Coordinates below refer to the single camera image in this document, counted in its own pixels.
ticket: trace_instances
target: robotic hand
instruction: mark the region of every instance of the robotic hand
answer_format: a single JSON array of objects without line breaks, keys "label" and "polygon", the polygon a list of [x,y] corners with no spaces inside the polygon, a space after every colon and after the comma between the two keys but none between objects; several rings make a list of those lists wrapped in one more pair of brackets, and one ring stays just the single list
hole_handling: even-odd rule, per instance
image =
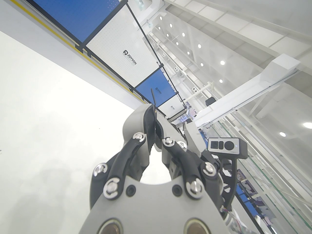
[{"label": "robotic hand", "polygon": [[[236,159],[247,158],[246,143],[213,138],[206,150],[194,122],[183,129],[184,135],[151,104],[128,117],[123,148],[93,171],[90,213],[79,234],[251,233],[231,213]],[[171,181],[147,185],[140,179],[154,144]],[[223,172],[229,160],[232,176]]]}]

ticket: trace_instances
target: ceiling light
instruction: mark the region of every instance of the ceiling light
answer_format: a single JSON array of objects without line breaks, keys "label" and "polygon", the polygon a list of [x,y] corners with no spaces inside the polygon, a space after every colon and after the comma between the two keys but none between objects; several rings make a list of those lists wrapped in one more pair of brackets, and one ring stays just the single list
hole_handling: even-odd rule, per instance
[{"label": "ceiling light", "polygon": [[312,128],[312,122],[306,122],[303,124],[306,128]]}]

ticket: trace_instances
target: ceiling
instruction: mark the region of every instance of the ceiling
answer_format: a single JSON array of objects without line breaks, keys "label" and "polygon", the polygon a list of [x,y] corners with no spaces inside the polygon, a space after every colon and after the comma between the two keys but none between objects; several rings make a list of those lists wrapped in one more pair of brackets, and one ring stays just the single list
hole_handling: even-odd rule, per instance
[{"label": "ceiling", "polygon": [[[274,58],[248,43],[235,41],[235,37],[224,31],[217,32],[215,27],[194,19],[179,8],[172,8],[168,8],[162,20],[157,18],[153,22],[153,34],[163,42],[162,47],[166,47],[175,62],[186,66],[189,77],[199,80],[196,82],[199,88],[208,81],[213,82],[216,89],[226,95],[259,74],[263,70],[261,65]],[[307,90],[311,85],[311,75],[300,72],[290,78],[288,84],[284,83],[241,108],[270,137],[269,141],[266,140],[268,143],[273,141],[308,173],[312,160],[312,130],[303,127],[303,123],[312,122],[312,99],[299,90]]]}]

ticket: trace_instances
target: black finger link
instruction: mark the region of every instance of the black finger link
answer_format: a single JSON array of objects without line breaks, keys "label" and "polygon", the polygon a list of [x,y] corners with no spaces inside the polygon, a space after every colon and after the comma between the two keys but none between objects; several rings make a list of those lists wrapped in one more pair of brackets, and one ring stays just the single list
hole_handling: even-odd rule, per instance
[{"label": "black finger link", "polygon": [[114,155],[106,164],[107,164],[107,171],[99,173],[96,177],[92,174],[91,184],[90,184],[90,194],[89,194],[89,203],[90,209],[94,206],[100,195],[103,193],[104,185],[107,181],[107,177],[109,171],[117,157],[118,153]]},{"label": "black finger link", "polygon": [[[181,149],[181,147],[176,142],[172,147],[163,147],[179,163],[182,171],[185,190],[187,182],[191,184],[193,181],[196,180],[196,178],[202,181],[202,177],[198,171],[196,163],[189,153],[184,152],[184,150]],[[186,194],[193,199],[193,197],[188,192],[186,192]]]},{"label": "black finger link", "polygon": [[113,199],[120,197],[124,190],[125,179],[127,175],[128,167],[133,160],[133,157],[136,155],[139,148],[146,142],[146,139],[143,142],[140,142],[138,139],[130,139],[124,147],[121,149],[117,155],[107,180],[110,180],[113,177],[117,177],[120,181],[117,184],[118,195]]}]

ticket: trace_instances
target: white structural beam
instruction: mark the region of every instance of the white structural beam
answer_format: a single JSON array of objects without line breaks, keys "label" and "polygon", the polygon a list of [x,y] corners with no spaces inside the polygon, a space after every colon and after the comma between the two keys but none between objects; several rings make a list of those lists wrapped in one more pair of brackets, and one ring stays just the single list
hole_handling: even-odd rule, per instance
[{"label": "white structural beam", "polygon": [[190,97],[186,98],[184,100],[184,102],[187,102],[188,100],[192,99],[195,96],[198,96],[201,92],[203,92],[204,90],[206,90],[207,88],[209,88],[211,86],[210,83],[208,83],[207,85],[205,85],[203,88],[201,88],[200,90],[198,90],[198,92],[192,94]]},{"label": "white structural beam", "polygon": [[197,127],[213,124],[262,94],[272,91],[292,76],[300,61],[282,54],[272,60],[256,77],[228,93],[197,114]]},{"label": "white structural beam", "polygon": [[[163,0],[152,0],[152,4],[145,11],[142,11],[139,14],[137,21],[143,27],[145,32],[149,32],[151,30],[149,24],[145,24],[146,22],[152,22],[158,15],[166,15],[165,10],[160,11],[162,8],[164,8],[164,5],[165,2]],[[139,29],[139,26],[135,21],[133,22],[133,25],[137,28],[137,30]]]}]

